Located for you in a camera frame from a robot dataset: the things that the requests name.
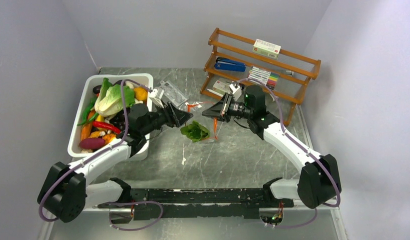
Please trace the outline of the clear zip top bag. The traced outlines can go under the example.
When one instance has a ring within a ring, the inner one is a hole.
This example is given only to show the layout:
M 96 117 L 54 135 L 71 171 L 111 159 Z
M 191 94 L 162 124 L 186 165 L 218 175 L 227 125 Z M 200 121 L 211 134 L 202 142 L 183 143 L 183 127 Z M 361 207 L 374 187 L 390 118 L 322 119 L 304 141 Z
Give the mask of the clear zip top bag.
M 208 118 L 202 116 L 202 112 L 214 105 L 212 101 L 196 101 L 196 102 L 186 102 L 183 106 L 183 110 L 193 113 L 194 117 L 188 120 L 185 125 L 192 123 L 192 121 L 197 121 L 201 125 L 205 126 L 210 131 L 210 137 L 208 139 L 198 141 L 197 143 L 211 143 L 218 140 L 217 137 L 217 124 L 218 121 L 215 118 Z

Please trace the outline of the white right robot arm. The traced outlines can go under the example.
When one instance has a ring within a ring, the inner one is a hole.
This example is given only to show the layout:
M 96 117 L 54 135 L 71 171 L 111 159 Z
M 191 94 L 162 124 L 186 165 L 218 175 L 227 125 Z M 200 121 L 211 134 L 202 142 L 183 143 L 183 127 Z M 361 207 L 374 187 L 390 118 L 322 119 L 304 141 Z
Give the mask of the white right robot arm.
M 310 209 L 320 205 L 338 207 L 342 189 L 335 157 L 321 155 L 293 136 L 280 117 L 267 111 L 265 93 L 260 86 L 247 86 L 244 92 L 242 102 L 237 101 L 239 87 L 224 94 L 202 115 L 220 122 L 246 119 L 251 132 L 279 150 L 298 170 L 299 179 L 279 178 L 266 183 L 262 194 L 264 204 L 275 207 L 281 199 L 291 199 L 300 200 Z

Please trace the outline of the green romaine lettuce leaf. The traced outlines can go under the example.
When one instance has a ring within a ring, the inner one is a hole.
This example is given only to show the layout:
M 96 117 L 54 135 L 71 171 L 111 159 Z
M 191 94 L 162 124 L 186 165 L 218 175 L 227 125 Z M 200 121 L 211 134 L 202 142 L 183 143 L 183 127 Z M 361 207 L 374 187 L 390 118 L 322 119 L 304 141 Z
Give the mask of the green romaine lettuce leaf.
M 193 143 L 206 140 L 210 137 L 210 131 L 197 121 L 183 126 L 180 129 L 182 135 L 186 136 Z

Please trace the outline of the red chili pepper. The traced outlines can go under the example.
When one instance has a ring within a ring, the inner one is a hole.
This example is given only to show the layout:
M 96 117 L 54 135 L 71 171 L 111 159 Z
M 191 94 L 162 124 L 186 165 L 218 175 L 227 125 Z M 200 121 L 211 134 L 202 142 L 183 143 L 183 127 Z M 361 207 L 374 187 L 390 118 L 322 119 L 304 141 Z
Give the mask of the red chili pepper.
M 101 128 L 101 129 L 106 129 L 106 130 L 110 130 L 116 134 L 120 134 L 121 130 L 117 127 L 115 127 L 112 124 L 109 123 L 105 123 L 105 122 L 101 122 L 101 121 L 93 121 L 92 125 L 96 128 Z

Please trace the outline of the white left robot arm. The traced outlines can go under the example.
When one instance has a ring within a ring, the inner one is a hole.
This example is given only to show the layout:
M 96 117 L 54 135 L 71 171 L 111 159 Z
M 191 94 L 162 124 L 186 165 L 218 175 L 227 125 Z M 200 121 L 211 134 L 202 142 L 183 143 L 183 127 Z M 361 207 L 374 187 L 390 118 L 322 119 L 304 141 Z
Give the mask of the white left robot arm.
M 168 102 L 156 111 L 135 104 L 124 110 L 125 130 L 111 143 L 92 155 L 73 163 L 55 163 L 46 176 L 37 197 L 38 214 L 46 222 L 68 223 L 85 209 L 111 203 L 124 208 L 132 201 L 131 186 L 114 177 L 91 184 L 99 175 L 119 162 L 136 155 L 147 143 L 146 136 L 163 126 L 179 128 L 193 118 L 193 113 L 179 110 Z

